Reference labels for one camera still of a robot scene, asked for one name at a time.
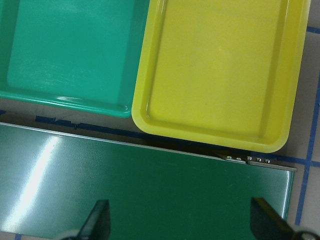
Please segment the green surface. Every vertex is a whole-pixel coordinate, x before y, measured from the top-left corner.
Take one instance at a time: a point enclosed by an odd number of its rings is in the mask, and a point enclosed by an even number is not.
[[[149,0],[0,0],[0,97],[129,117]]]
[[[0,124],[0,231],[53,238],[109,199],[111,240],[253,240],[251,197],[286,216],[293,173]]]

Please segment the black object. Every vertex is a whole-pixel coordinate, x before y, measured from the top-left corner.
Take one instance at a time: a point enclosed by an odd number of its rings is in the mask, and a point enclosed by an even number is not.
[[[110,232],[109,201],[99,200],[95,203],[78,235],[62,240],[108,240]]]
[[[257,240],[320,240],[309,231],[294,230],[277,214],[263,198],[252,198],[250,229]]]

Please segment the plastic tray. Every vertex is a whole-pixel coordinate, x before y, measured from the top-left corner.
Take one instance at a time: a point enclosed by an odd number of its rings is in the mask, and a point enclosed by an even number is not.
[[[132,117],[151,134],[259,152],[289,134],[309,0],[151,0]]]
[[[0,0],[0,97],[131,116],[149,0]]]

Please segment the yellow tray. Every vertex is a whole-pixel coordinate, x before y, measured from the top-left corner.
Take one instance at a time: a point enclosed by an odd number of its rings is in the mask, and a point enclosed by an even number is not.
[[[161,136],[273,152],[286,142],[310,0],[151,0],[132,116]]]

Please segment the teal plastic tray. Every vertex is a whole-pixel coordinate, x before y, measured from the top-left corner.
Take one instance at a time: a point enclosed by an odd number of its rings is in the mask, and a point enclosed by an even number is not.
[[[0,97],[129,117],[149,0],[0,0]]]

